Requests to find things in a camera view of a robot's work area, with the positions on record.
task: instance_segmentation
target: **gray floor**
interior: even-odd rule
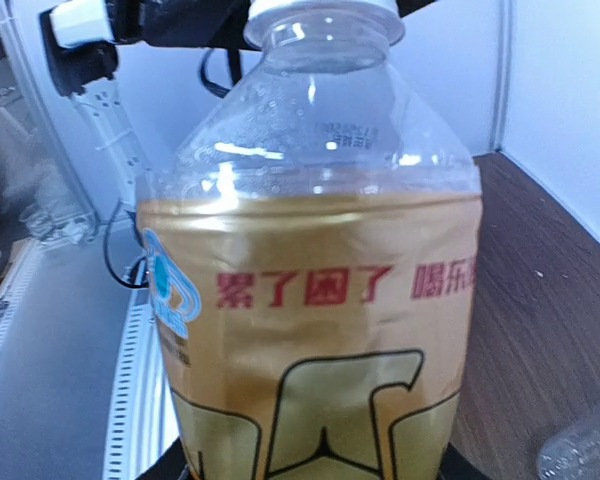
[[[48,252],[0,352],[0,480],[102,476],[114,367],[129,292],[101,239]],[[137,255],[112,238],[122,268]]]

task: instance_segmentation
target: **black outline graphic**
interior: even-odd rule
[[[361,466],[361,465],[357,464],[356,462],[352,462],[351,460],[340,458],[340,456],[335,454],[331,450],[331,447],[329,446],[326,428],[323,429],[323,434],[320,438],[319,444],[316,447],[316,453],[312,457],[310,457],[306,460],[303,460],[302,462],[299,462],[295,465],[290,465],[288,467],[284,467],[284,468],[276,470],[276,471],[271,471],[271,462],[272,462],[273,451],[274,451],[274,447],[275,447],[276,434],[278,433],[278,424],[279,424],[279,416],[280,416],[280,407],[282,405],[283,390],[284,390],[284,386],[285,386],[285,383],[286,383],[289,375],[295,369],[297,369],[298,367],[304,366],[305,364],[347,362],[347,361],[354,361],[354,360],[364,360],[367,358],[394,357],[396,355],[409,355],[409,354],[414,354],[414,353],[420,355],[421,361],[418,365],[418,368],[416,369],[416,372],[413,376],[413,381],[411,383],[407,384],[407,383],[400,382],[400,383],[392,383],[392,384],[383,385],[383,386],[375,388],[369,394],[371,423],[372,423],[373,431],[374,431],[375,444],[376,444],[375,445],[376,446],[376,455],[377,455],[377,461],[378,461],[378,467],[379,467],[378,471],[375,471],[374,469],[370,469],[368,466]],[[389,388],[404,387],[407,391],[411,391],[413,389],[413,387],[415,386],[415,384],[418,382],[418,379],[420,378],[420,374],[422,372],[422,368],[424,367],[425,362],[426,362],[426,356],[425,356],[424,351],[415,348],[415,349],[406,349],[406,350],[392,350],[392,351],[386,351],[386,352],[372,352],[372,353],[365,353],[365,354],[360,354],[360,355],[347,355],[347,356],[340,356],[340,357],[338,357],[338,356],[314,357],[314,358],[301,360],[301,361],[294,363],[294,364],[290,365],[289,367],[287,367],[287,369],[284,371],[282,378],[280,379],[280,383],[278,385],[276,409],[275,409],[275,412],[273,415],[273,422],[272,422],[272,427],[271,427],[271,429],[272,429],[271,439],[269,440],[269,449],[267,452],[267,462],[266,462],[264,478],[266,480],[273,480],[276,476],[280,475],[281,473],[285,473],[285,472],[294,470],[302,465],[305,465],[305,464],[311,462],[312,460],[315,460],[318,457],[336,459],[336,460],[342,461],[343,463],[346,463],[348,465],[354,466],[356,468],[360,468],[369,473],[377,474],[378,479],[384,478],[384,472],[382,470],[382,458],[381,458],[381,453],[380,453],[380,440],[378,438],[377,415],[376,415],[375,405],[373,403],[373,398],[378,392],[389,389]]]
[[[204,410],[204,411],[211,412],[211,413],[218,413],[220,415],[226,415],[228,417],[234,417],[234,418],[239,418],[241,420],[246,420],[256,427],[256,429],[258,430],[258,436],[257,436],[257,441],[256,441],[256,452],[254,454],[253,470],[251,472],[251,480],[256,480],[256,473],[258,473],[258,460],[260,459],[260,448],[261,448],[261,444],[262,444],[262,428],[260,427],[258,422],[256,422],[253,418],[249,418],[249,417],[239,414],[239,413],[226,412],[224,410],[219,410],[217,408],[211,408],[211,407],[207,407],[207,406],[203,406],[203,405],[198,405],[197,403],[187,400],[182,394],[180,394],[174,388],[171,388],[171,393],[176,395],[180,400],[182,400],[187,405],[191,405],[192,407],[199,408],[200,410]],[[190,466],[190,468],[193,468],[193,462],[191,462],[191,459],[189,458],[189,453],[191,453],[191,452],[187,452],[187,448],[186,448],[184,442],[182,442],[182,446],[184,448],[185,455],[187,456],[187,460],[189,460],[189,466]],[[198,459],[200,461],[200,470],[201,471],[200,471],[200,473],[194,471],[195,475],[197,475],[198,478],[200,478],[200,480],[216,480],[216,479],[207,479],[206,478],[206,475],[204,473],[203,452],[198,450],[196,453],[197,453]]]
[[[444,400],[440,400],[439,402],[434,403],[433,405],[431,405],[429,407],[425,407],[420,410],[416,410],[415,412],[408,413],[407,415],[403,415],[402,417],[399,417],[399,418],[395,419],[393,422],[391,422],[391,425],[389,425],[389,444],[391,445],[391,453],[393,454],[393,455],[391,455],[391,469],[393,470],[393,478],[398,478],[398,465],[396,464],[396,459],[398,457],[395,454],[396,445],[395,445],[395,437],[393,435],[393,429],[395,428],[395,426],[398,423],[402,422],[403,420],[406,420],[407,418],[415,417],[417,415],[421,415],[425,412],[428,412],[430,410],[434,410],[438,407],[441,407],[442,405],[445,405],[446,403],[451,402],[452,400],[457,398],[459,395],[460,395],[460,390],[456,390],[455,393],[451,394]]]

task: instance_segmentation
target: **bottle cap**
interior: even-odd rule
[[[245,38],[253,46],[260,48],[266,29],[278,19],[289,15],[290,10],[329,7],[348,9],[377,20],[386,27],[391,45],[398,43],[404,36],[404,24],[400,19],[396,0],[252,0]]]

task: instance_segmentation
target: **black bracket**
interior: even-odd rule
[[[95,80],[113,80],[119,63],[115,45],[97,42],[76,49],[62,48],[53,33],[51,10],[40,14],[40,26],[51,79],[60,95],[82,95],[84,86]]]

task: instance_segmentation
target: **white wall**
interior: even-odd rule
[[[438,0],[404,19],[393,61],[473,155],[491,149],[500,1]]]
[[[60,98],[47,71],[38,14],[58,0],[12,0],[27,54],[52,120],[103,218],[117,194],[106,159],[67,99]],[[451,124],[473,154],[489,149],[498,55],[498,2],[439,0],[405,19],[407,36],[394,50],[394,64]],[[133,126],[154,167],[168,165],[185,136],[218,103],[198,80],[201,51],[122,47],[117,78]],[[258,59],[245,54],[247,68]],[[209,76],[229,85],[224,52],[217,52]]]
[[[600,0],[517,0],[503,147],[600,241]]]

